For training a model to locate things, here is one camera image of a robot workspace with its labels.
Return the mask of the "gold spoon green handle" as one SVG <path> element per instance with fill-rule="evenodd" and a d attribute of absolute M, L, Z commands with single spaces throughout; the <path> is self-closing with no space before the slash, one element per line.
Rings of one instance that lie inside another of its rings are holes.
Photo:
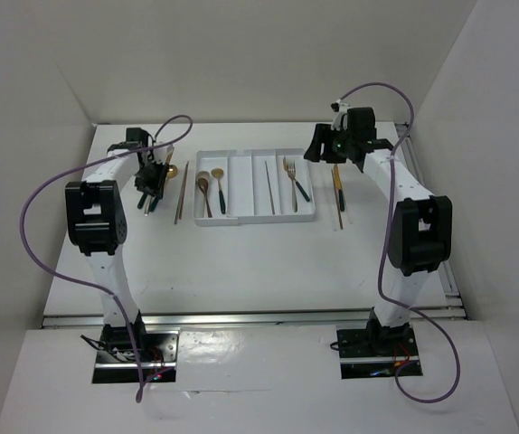
<path fill-rule="evenodd" d="M 211 171 L 212 177 L 217 181 L 218 184 L 218 197 L 219 197 L 219 204 L 220 204 L 220 210 L 222 214 L 225 214 L 227 211 L 226 202 L 225 202 L 225 196 L 222 189 L 222 178 L 224 175 L 223 170 L 220 167 L 213 168 Z"/>
<path fill-rule="evenodd" d="M 178 174 L 178 169 L 175 165 L 168 165 L 167 166 L 167 169 L 166 169 L 166 172 L 165 172 L 165 179 L 163 181 L 163 184 L 161 185 L 161 189 L 160 189 L 160 192 L 157 194 L 157 196 L 155 196 L 148 208 L 147 208 L 147 211 L 148 212 L 153 212 L 155 210 L 155 208 L 157 207 L 158 203 L 160 202 L 160 200 L 163 198 L 164 196 L 164 192 L 165 192 L 165 186 L 167 184 L 167 182 L 170 180 L 170 179 L 173 179 L 177 176 Z"/>

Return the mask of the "silver fork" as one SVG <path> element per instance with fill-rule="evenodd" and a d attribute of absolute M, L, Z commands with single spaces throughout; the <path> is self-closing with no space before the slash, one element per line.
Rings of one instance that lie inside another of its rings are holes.
<path fill-rule="evenodd" d="M 295 163 L 292 160 L 286 160 L 287 162 L 287 172 L 288 177 L 291 181 L 291 191 L 292 191 L 292 209 L 293 212 L 298 211 L 298 203 L 297 203 L 297 190 L 296 190 L 296 168 Z"/>

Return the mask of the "metal chopstick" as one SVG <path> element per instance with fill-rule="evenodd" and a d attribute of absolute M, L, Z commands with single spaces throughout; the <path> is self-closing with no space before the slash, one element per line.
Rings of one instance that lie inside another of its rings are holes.
<path fill-rule="evenodd" d="M 272 192 L 271 181 L 270 181 L 269 165 L 268 165 L 267 160 L 264 161 L 264 166 L 265 166 L 266 178 L 267 178 L 267 184 L 268 184 L 270 209 L 271 209 L 272 215 L 276 215 L 273 192 Z"/>

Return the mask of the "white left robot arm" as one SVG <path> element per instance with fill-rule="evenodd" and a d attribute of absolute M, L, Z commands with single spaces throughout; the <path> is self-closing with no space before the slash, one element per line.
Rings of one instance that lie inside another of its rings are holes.
<path fill-rule="evenodd" d="M 157 160 L 150 147 L 155 140 L 140 127 L 129 127 L 125 140 L 108 148 L 113 159 L 80 182 L 65 187 L 68 233 L 90 265 L 100 293 L 103 329 L 98 348 L 119 352 L 129 361 L 141 359 L 149 338 L 133 300 L 123 262 L 127 218 L 120 189 L 131 179 L 141 194 L 140 205 L 158 203 L 168 165 Z"/>

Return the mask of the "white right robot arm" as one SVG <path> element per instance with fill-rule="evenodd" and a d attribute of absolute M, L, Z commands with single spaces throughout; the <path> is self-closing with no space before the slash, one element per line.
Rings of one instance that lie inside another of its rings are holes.
<path fill-rule="evenodd" d="M 377 137 L 372 108 L 352 108 L 336 102 L 331 123 L 318 123 L 304 154 L 310 162 L 355 164 L 372 179 L 389 201 L 388 240 L 382 253 L 392 266 L 393 281 L 382 288 L 364 337 L 340 344 L 340 349 L 390 355 L 406 344 L 410 308 L 451 250 L 452 203 L 423 187 L 397 157 L 394 145 Z"/>

